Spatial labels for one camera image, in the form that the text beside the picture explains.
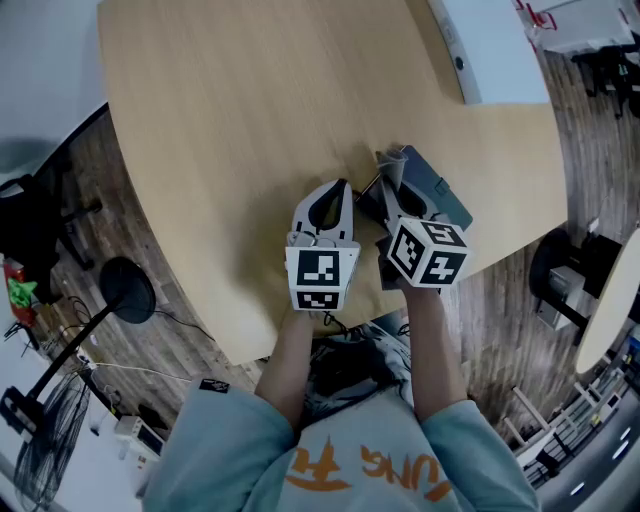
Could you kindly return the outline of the black standing fan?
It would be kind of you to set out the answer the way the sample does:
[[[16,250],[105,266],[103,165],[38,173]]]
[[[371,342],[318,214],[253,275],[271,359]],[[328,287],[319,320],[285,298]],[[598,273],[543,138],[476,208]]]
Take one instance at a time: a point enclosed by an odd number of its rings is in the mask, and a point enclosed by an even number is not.
[[[22,447],[13,474],[16,497],[26,512],[46,512],[61,485],[89,405],[89,386],[77,370],[61,378],[48,397],[40,395],[64,363],[110,314],[142,324],[155,312],[156,296],[142,268],[125,257],[108,260],[99,275],[105,307],[84,325],[34,386],[22,393],[7,388],[0,417],[20,435]]]

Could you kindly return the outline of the round cream table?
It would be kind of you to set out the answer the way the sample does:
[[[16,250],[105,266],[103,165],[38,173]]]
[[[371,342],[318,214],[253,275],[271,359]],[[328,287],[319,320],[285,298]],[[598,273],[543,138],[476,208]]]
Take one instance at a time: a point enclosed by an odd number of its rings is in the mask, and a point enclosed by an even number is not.
[[[591,370],[624,326],[640,287],[640,227],[622,247],[584,330],[575,360],[579,374]]]

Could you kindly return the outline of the red bag with green tuft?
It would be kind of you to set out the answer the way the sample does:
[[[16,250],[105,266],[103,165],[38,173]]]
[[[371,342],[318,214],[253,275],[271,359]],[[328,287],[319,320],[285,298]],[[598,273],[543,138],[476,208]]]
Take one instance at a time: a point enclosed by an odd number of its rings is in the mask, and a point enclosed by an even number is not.
[[[2,270],[11,312],[16,321],[25,327],[35,325],[35,311],[33,309],[35,281],[26,278],[24,267],[10,258],[2,261]]]

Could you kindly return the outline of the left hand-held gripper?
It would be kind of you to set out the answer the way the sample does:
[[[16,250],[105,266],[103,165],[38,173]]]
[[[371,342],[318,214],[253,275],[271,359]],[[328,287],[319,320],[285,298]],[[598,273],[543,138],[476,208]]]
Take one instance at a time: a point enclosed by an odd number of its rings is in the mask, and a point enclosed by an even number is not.
[[[345,179],[326,183],[301,201],[287,235],[285,268],[297,311],[340,311],[361,246],[353,239],[353,191]],[[340,240],[309,233],[339,233]]]

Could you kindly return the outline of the grey metal box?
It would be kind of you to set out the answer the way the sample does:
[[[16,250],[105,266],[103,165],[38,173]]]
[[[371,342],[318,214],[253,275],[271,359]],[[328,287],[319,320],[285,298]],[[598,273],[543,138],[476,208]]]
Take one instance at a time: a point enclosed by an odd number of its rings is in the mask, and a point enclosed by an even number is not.
[[[585,277],[569,266],[556,267],[549,272],[548,285],[553,296],[573,309],[579,305],[584,283]],[[571,323],[569,318],[545,300],[538,302],[536,314],[554,331],[559,331]]]

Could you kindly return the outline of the person's right forearm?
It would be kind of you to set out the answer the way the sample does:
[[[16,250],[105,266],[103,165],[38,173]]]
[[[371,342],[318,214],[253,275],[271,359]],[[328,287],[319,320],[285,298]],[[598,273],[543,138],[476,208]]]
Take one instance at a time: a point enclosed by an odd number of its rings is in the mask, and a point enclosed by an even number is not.
[[[402,292],[409,320],[414,412],[424,422],[466,400],[467,390],[439,293],[410,285],[403,285]]]

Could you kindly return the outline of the black office chair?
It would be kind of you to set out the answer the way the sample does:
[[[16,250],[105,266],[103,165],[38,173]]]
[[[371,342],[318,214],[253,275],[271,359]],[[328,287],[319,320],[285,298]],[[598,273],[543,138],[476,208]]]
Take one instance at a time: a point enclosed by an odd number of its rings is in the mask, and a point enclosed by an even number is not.
[[[51,270],[60,260],[61,244],[84,271],[94,261],[81,256],[70,238],[71,223],[102,210],[94,199],[65,213],[63,181],[73,169],[68,151],[52,156],[34,174],[0,185],[0,254],[22,266],[26,280],[36,283],[34,294],[42,304],[61,298],[52,291]]]
[[[617,98],[615,118],[623,117],[624,106],[628,105],[633,116],[640,119],[640,64],[629,59],[631,54],[640,57],[640,46],[608,46],[595,52],[577,54],[571,57],[576,64],[588,97],[599,93]]]

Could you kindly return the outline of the dark blue notebook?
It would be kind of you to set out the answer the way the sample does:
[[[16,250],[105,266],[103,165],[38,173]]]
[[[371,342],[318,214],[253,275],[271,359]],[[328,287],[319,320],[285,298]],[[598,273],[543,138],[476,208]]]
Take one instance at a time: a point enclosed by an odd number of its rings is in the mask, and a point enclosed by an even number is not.
[[[440,176],[431,165],[411,145],[404,145],[404,154],[408,160],[405,163],[402,183],[412,184],[425,192],[431,198],[443,214],[443,219],[438,222],[458,225],[461,229],[469,228],[473,217],[464,207],[448,182]],[[385,218],[385,209],[381,197],[382,176],[378,173],[372,182],[361,192],[355,204],[362,213],[380,224]],[[401,206],[401,187],[396,191],[398,202]]]

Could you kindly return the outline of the light blue printed shirt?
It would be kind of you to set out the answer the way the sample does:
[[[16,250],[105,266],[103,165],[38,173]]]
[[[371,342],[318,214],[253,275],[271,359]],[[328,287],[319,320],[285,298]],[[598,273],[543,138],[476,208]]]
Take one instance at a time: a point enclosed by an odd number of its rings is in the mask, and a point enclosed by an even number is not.
[[[472,401],[424,422],[395,390],[300,433],[254,394],[193,385],[143,512],[541,512]]]

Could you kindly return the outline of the small white appliance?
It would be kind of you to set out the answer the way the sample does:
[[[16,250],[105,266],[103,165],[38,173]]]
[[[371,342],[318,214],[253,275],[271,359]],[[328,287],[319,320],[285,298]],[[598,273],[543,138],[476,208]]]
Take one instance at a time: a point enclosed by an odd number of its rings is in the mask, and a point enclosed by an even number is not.
[[[165,441],[138,416],[122,416],[115,426],[114,435],[145,457],[158,460],[162,455]]]

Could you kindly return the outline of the person's left forearm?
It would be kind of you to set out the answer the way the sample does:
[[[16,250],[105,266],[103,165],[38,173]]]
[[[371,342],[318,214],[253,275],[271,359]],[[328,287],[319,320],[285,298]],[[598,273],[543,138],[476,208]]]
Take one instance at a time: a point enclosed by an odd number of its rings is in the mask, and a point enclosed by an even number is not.
[[[314,324],[310,312],[287,311],[255,389],[255,395],[276,409],[293,430],[299,428],[304,408]]]

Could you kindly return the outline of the light blue jeans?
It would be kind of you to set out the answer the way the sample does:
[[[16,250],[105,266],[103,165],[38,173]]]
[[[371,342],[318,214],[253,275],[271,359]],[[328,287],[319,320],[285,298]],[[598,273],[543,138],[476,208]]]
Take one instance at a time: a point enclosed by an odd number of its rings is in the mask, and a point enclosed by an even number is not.
[[[372,322],[345,334],[316,338],[302,424],[313,424],[388,390],[414,403],[406,343]]]

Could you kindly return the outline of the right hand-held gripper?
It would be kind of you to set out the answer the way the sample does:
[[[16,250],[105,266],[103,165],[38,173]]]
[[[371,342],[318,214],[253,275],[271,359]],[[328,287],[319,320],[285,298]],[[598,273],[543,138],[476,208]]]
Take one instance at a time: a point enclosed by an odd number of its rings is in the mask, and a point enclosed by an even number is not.
[[[470,259],[461,228],[438,222],[443,214],[436,203],[412,184],[401,184],[400,206],[392,180],[383,175],[381,197],[381,224],[388,232],[376,243],[382,289],[398,290],[401,279],[417,288],[455,284]],[[403,211],[412,217],[403,216]]]

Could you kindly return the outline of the white flat box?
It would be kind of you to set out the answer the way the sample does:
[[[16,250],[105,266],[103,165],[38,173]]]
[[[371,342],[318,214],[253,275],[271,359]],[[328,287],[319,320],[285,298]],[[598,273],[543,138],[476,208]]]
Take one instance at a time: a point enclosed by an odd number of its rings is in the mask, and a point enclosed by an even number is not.
[[[512,0],[428,0],[468,105],[550,101]]]

